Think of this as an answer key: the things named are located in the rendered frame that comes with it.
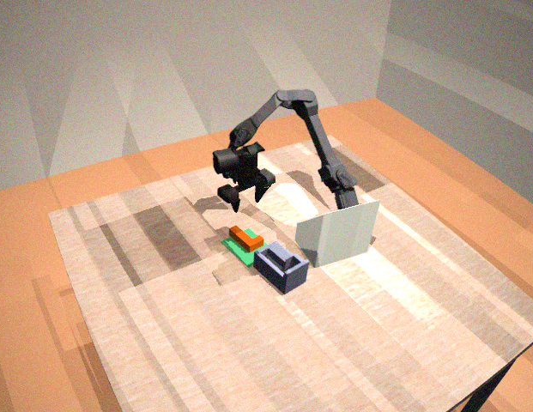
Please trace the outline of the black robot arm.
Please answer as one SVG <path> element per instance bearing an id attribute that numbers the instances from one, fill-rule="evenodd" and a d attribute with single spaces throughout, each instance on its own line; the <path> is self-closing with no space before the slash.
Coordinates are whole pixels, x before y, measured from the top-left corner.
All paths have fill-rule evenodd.
<path id="1" fill-rule="evenodd" d="M 321 181 L 331 193 L 335 194 L 337 209 L 346 209 L 362 204 L 358 202 L 353 187 L 357 185 L 357 179 L 349 174 L 345 166 L 335 157 L 318 116 L 318 99 L 315 93 L 309 89 L 278 90 L 253 116 L 237 124 L 229 133 L 228 147 L 213 152 L 215 172 L 221 173 L 225 179 L 232 179 L 236 184 L 238 166 L 244 170 L 252 170 L 257 167 L 258 152 L 264 151 L 265 148 L 258 142 L 245 145 L 253 138 L 260 124 L 278 106 L 293 109 L 297 116 L 305 122 L 321 162 L 318 173 Z"/>

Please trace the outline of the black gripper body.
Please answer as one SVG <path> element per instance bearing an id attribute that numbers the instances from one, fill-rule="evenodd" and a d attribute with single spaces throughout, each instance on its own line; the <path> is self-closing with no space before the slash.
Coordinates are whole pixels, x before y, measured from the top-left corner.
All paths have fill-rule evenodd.
<path id="1" fill-rule="evenodd" d="M 276 176 L 266 168 L 255 168 L 252 170 L 244 170 L 239 166 L 238 171 L 238 185 L 232 187 L 230 184 L 223 185 L 217 188 L 217 196 L 219 196 L 226 203 L 237 201 L 239 193 L 247 190 L 259 183 L 261 185 L 273 185 L 276 182 Z"/>

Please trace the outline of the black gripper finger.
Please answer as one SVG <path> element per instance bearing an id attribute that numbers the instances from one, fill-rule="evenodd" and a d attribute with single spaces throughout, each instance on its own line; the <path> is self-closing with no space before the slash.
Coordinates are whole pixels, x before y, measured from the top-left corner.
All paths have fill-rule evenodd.
<path id="1" fill-rule="evenodd" d="M 235 213 L 237 213 L 238 210 L 239 210 L 239 203 L 240 203 L 240 199 L 239 199 L 239 198 L 238 198 L 237 201 L 234 201 L 234 202 L 231 203 L 231 205 L 232 205 L 232 207 L 233 207 L 233 211 L 234 211 Z"/>
<path id="2" fill-rule="evenodd" d="M 258 185 L 255 185 L 255 202 L 258 203 L 264 193 L 271 187 L 271 185 L 261 185 L 260 183 Z"/>

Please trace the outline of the orange l-shaped part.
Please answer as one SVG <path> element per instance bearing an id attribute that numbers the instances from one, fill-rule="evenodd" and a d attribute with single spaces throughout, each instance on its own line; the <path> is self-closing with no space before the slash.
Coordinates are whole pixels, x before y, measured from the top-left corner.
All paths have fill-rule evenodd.
<path id="1" fill-rule="evenodd" d="M 257 237 L 252 239 L 249 235 L 247 235 L 237 226 L 229 228 L 229 236 L 234 239 L 238 244 L 240 244 L 244 249 L 246 249 L 249 253 L 263 246 L 264 238 L 258 235 Z"/>

